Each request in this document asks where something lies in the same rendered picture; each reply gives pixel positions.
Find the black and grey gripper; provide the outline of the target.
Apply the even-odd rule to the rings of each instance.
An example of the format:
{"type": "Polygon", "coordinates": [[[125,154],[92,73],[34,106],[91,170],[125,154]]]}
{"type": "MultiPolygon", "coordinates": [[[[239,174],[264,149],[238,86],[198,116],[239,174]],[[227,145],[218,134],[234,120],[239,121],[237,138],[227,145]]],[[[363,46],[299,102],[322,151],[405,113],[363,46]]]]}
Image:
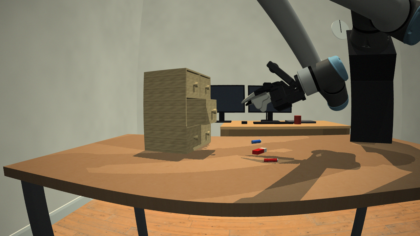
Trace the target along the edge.
{"type": "Polygon", "coordinates": [[[265,112],[267,104],[273,104],[274,109],[283,111],[292,107],[293,103],[300,100],[306,100],[305,93],[298,79],[298,75],[294,76],[296,82],[292,82],[288,86],[285,82],[274,82],[270,85],[265,85],[252,94],[247,96],[241,103],[246,103],[246,106],[254,104],[256,109],[265,112]],[[296,88],[296,89],[295,89],[296,88]]]}

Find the red and white eraser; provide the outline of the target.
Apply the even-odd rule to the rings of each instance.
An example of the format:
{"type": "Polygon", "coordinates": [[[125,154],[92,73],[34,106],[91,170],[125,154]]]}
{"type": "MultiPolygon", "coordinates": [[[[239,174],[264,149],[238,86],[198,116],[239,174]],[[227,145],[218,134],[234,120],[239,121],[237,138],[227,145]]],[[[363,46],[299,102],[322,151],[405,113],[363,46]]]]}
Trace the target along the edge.
{"type": "Polygon", "coordinates": [[[259,148],[252,151],[252,154],[261,154],[267,151],[267,148],[259,148]]]}

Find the brown wooden chest of drawers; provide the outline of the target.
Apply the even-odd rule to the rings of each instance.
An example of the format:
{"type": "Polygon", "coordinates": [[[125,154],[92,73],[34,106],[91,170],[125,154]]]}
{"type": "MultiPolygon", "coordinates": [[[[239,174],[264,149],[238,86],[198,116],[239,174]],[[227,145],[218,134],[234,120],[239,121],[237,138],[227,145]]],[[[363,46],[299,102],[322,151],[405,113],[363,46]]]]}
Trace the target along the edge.
{"type": "Polygon", "coordinates": [[[188,68],[144,72],[143,119],[147,151],[188,154],[186,98],[211,99],[211,77],[188,68]],[[210,79],[210,98],[187,96],[187,71],[210,79]]]}

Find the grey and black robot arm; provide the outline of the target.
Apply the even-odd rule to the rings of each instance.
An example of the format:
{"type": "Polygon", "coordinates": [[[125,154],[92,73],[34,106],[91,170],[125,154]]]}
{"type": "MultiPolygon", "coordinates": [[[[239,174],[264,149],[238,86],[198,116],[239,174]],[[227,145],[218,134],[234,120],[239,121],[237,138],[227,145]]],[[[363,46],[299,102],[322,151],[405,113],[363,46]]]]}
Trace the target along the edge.
{"type": "MultiPolygon", "coordinates": [[[[319,57],[313,42],[288,0],[257,0],[279,29],[303,69],[298,79],[307,96],[320,92],[327,105],[340,111],[348,105],[345,81],[348,74],[338,56],[319,57]]],[[[415,45],[420,41],[420,1],[416,0],[330,0],[351,10],[350,42],[362,52],[380,52],[389,45],[389,35],[415,45]],[[375,21],[375,22],[374,22],[375,21]]],[[[271,73],[288,85],[295,80],[276,63],[268,62],[271,73]]]]}

